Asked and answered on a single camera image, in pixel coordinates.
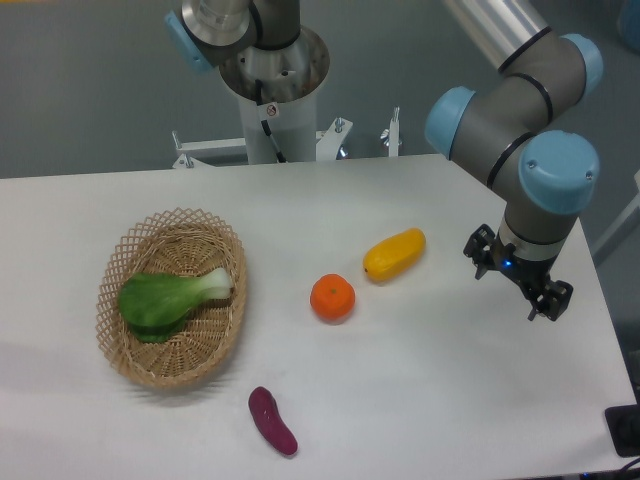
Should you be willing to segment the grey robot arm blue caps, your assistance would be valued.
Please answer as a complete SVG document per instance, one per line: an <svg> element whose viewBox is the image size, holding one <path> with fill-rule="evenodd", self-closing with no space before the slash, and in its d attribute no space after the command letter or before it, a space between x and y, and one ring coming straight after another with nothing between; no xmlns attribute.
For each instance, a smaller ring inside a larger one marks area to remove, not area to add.
<svg viewBox="0 0 640 480"><path fill-rule="evenodd" d="M481 96L443 94L425 124L429 144L505 201L500 227L479 227L464 253L478 275L498 271L530 302L533 316L558 319L573 289L551 268L589 204L599 157L583 137L552 122L599 83L597 46L556 34L526 1L450 1L447 9L501 75ZM164 20L196 71L217 69L236 96L253 164L333 161L349 131L316 129L315 93L329 54L300 21L296 1L185 1Z"/></svg>

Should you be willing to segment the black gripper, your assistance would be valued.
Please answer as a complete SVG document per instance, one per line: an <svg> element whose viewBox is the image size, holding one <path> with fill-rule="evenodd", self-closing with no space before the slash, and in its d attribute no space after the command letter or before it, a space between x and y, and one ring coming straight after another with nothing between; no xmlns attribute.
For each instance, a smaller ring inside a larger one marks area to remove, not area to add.
<svg viewBox="0 0 640 480"><path fill-rule="evenodd" d="M543 316L555 322L568 308L573 286L565 281L549 278L556 257L529 260L515 255L513 243L503 241L486 224L481 224L468 238L463 254L469 258L480 280L488 271L501 272L515 283L531 304L528 320Z"/></svg>

